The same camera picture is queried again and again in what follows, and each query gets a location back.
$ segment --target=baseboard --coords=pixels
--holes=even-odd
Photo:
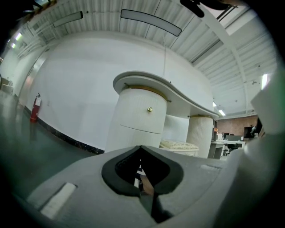
[[[25,106],[24,110],[31,115],[31,110],[27,108],[27,106]],[[46,122],[44,122],[42,119],[38,118],[37,122],[42,125],[47,131],[49,131],[50,133],[52,133],[53,135],[55,135],[56,137],[60,138],[61,140],[75,146],[78,147],[82,150],[88,151],[90,153],[96,154],[96,155],[100,155],[104,153],[104,150],[95,148],[93,146],[87,145],[85,143],[82,143],[80,141],[77,141],[61,132],[59,132],[58,130],[54,129],[52,126],[50,126],[49,124],[47,124]]]

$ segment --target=white cushion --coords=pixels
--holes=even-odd
[[[181,141],[175,141],[175,140],[168,140],[168,139],[163,139],[160,142],[160,146],[168,149],[179,149],[179,150],[199,150],[199,148],[191,143],[187,142],[181,142]]]

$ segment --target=white curved desk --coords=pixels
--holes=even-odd
[[[191,118],[195,126],[188,130],[187,142],[209,151],[212,120],[218,114],[193,102],[174,85],[151,73],[130,71],[118,75],[113,81],[120,95],[109,128],[105,152],[146,145],[159,147],[166,114]],[[204,140],[209,141],[205,147]]]
[[[214,111],[208,110],[192,101],[179,89],[162,77],[141,71],[128,71],[119,74],[113,81],[115,91],[120,94],[128,86],[147,86],[163,93],[167,100],[167,115],[188,118],[193,115],[208,115],[213,119],[219,117]]]

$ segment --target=red fire extinguisher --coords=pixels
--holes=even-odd
[[[38,93],[38,95],[36,96],[36,99],[34,101],[33,110],[32,110],[31,118],[30,118],[30,121],[33,123],[37,122],[37,115],[38,115],[38,112],[40,109],[40,105],[41,105],[41,96]]]

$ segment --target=black cutout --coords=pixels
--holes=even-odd
[[[134,186],[139,166],[154,187],[154,196],[141,196]],[[102,178],[117,194],[136,196],[158,223],[172,217],[161,207],[158,196],[173,192],[183,179],[182,167],[145,146],[136,146],[109,161],[102,168]]]

